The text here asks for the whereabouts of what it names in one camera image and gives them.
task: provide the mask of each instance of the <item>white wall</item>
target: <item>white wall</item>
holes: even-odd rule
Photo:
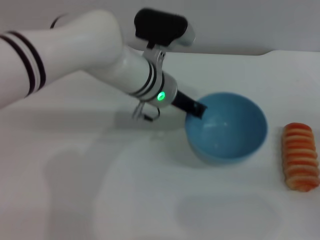
[[[134,17],[153,7],[187,17],[196,32],[192,48],[177,52],[258,55],[270,50],[320,50],[319,0],[1,0],[0,30],[48,28],[62,13],[102,8],[118,18],[135,48]]]

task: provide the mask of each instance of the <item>white tabletop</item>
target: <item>white tabletop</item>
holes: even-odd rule
[[[269,125],[263,147],[208,166],[188,145],[183,112],[134,122],[137,100],[71,74],[0,111],[2,240],[319,239],[320,188],[286,188],[280,134],[308,124],[320,149],[320,53],[168,53],[164,69],[195,99],[255,101]]]

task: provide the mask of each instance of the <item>toy food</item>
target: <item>toy food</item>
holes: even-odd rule
[[[293,122],[284,127],[283,172],[290,189],[308,192],[319,186],[317,157],[314,134],[308,125]]]

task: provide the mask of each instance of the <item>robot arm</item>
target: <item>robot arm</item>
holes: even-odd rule
[[[0,53],[0,108],[85,70],[156,108],[172,104],[196,117],[206,109],[178,91],[174,78],[162,71],[164,51],[147,49],[141,56],[125,46],[117,20],[107,11],[89,12],[51,30],[6,32],[0,35]]]

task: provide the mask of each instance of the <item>black stripe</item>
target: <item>black stripe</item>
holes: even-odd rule
[[[150,64],[149,61],[148,61],[148,64],[149,64],[149,76],[148,76],[147,81],[145,82],[145,84],[144,84],[138,91],[135,91],[135,92],[132,92],[132,93],[128,93],[129,95],[135,96],[136,94],[138,94],[138,93],[140,93],[142,90],[144,90],[144,89],[148,86],[148,84],[150,83],[151,76],[152,76],[152,67],[151,67],[151,64]]]
[[[151,91],[151,89],[154,87],[155,83],[156,83],[156,80],[157,80],[157,70],[156,70],[156,67],[155,65],[152,64],[152,67],[153,67],[153,80],[150,84],[150,86],[147,88],[147,90],[145,90],[143,93],[141,94],[138,94],[138,95],[135,95],[136,98],[141,98],[143,97],[144,95],[146,95],[148,92]]]
[[[28,77],[29,77],[29,82],[30,82],[29,92],[26,95],[26,97],[27,97],[34,91],[35,82],[36,82],[35,74],[34,74],[34,71],[33,71],[32,67],[31,67],[31,64],[29,62],[29,59],[27,58],[25,53],[21,50],[21,48],[14,41],[12,41],[10,38],[8,38],[6,36],[3,36],[3,35],[0,35],[0,39],[6,41],[16,51],[16,53],[19,55],[19,57],[21,58],[24,66],[25,66],[26,72],[27,72]]]
[[[150,97],[149,99],[142,100],[142,101],[149,102],[149,101],[153,100],[154,98],[156,98],[158,96],[158,94],[161,93],[162,90],[164,89],[164,85],[165,85],[165,75],[164,75],[164,73],[162,73],[162,82],[161,82],[161,86],[159,88],[159,91],[154,96]]]
[[[40,73],[40,85],[38,88],[38,91],[39,91],[46,84],[46,71],[39,53],[37,52],[35,47],[31,44],[31,42],[29,42],[29,40],[26,39],[24,36],[22,36],[20,33],[15,31],[9,31],[8,33],[19,38],[29,48],[30,52],[32,53]]]

